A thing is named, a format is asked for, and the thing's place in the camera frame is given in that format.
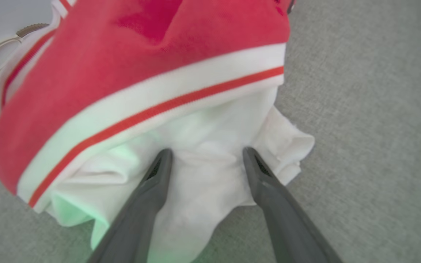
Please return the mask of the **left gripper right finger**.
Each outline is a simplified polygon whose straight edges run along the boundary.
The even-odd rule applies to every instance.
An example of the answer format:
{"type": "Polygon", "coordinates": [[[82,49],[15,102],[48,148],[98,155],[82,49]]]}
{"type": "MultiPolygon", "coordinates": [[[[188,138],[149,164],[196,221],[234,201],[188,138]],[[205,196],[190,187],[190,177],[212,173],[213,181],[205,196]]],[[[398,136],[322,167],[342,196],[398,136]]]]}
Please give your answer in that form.
{"type": "Polygon", "coordinates": [[[340,263],[341,258],[254,148],[243,162],[251,195],[262,208],[278,263],[340,263]]]}

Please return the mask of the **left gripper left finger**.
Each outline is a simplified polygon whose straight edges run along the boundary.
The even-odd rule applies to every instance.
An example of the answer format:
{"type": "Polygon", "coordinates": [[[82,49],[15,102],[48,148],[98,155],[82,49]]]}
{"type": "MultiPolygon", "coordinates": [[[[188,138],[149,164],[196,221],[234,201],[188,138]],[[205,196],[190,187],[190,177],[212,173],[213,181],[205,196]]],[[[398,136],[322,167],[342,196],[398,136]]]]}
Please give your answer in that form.
{"type": "Polygon", "coordinates": [[[144,178],[92,252],[89,263],[146,263],[157,213],[164,206],[173,152],[158,152],[144,178]]]}

